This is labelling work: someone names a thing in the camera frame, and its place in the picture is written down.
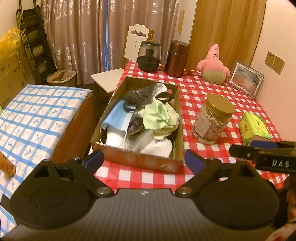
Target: stuffed toy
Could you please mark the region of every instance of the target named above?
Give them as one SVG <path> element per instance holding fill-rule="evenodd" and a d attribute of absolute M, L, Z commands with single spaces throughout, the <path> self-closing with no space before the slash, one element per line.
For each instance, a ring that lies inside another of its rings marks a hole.
<path fill-rule="evenodd" d="M 218 44 L 214 44 L 207 53 L 207 57 L 199 61 L 197 71 L 201 72 L 205 81 L 212 84 L 221 84 L 225 77 L 230 76 L 229 69 L 219 59 Z"/>

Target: chair seat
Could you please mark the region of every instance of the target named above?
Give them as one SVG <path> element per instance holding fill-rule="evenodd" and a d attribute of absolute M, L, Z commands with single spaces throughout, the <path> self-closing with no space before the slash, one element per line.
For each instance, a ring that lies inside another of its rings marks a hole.
<path fill-rule="evenodd" d="M 91 75 L 92 79 L 107 93 L 113 92 L 124 72 L 124 69 L 114 69 Z"/>

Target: wood panel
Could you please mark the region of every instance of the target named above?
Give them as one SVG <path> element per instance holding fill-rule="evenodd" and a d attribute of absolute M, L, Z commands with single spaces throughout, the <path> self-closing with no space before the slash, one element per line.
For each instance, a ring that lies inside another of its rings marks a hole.
<path fill-rule="evenodd" d="M 186 69 L 196 70 L 213 44 L 230 70 L 236 60 L 250 65 L 264 18 L 266 0 L 198 0 Z"/>

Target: wall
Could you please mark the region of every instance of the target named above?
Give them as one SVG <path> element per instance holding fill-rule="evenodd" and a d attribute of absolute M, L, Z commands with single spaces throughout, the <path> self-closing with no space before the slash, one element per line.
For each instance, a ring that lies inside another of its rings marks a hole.
<path fill-rule="evenodd" d="M 266 11 L 251 67 L 264 83 L 257 97 L 283 140 L 296 141 L 296 8 L 288 0 L 267 0 Z M 285 61 L 281 75 L 265 65 L 270 51 Z"/>
<path fill-rule="evenodd" d="M 197 3 L 197 0 L 179 0 L 179 8 L 178 8 L 178 16 L 177 16 L 177 23 L 176 23 L 176 28 L 175 28 L 174 40 L 179 40 L 179 41 L 183 41 L 185 43 L 189 43 L 191 31 L 192 31 L 192 26 L 193 26 L 195 10 L 196 10 L 196 3 Z M 185 15 L 184 15 L 181 36 L 179 36 L 177 33 L 177 29 L 178 29 L 180 11 L 182 9 L 185 10 Z"/>
<path fill-rule="evenodd" d="M 17 0 L 0 0 L 0 38 L 12 27 L 17 27 L 15 12 L 18 8 Z M 33 8 L 33 0 L 22 0 L 22 8 L 23 10 Z M 20 63 L 28 76 L 28 83 L 35 84 L 33 73 L 22 46 L 18 49 L 18 53 Z"/>

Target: photograph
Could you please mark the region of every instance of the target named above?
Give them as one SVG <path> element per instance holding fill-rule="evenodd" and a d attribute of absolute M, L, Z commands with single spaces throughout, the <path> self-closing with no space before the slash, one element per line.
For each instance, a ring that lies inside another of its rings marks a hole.
<path fill-rule="evenodd" d="M 236 62 L 229 83 L 239 90 L 255 98 L 262 84 L 264 75 L 256 70 Z"/>

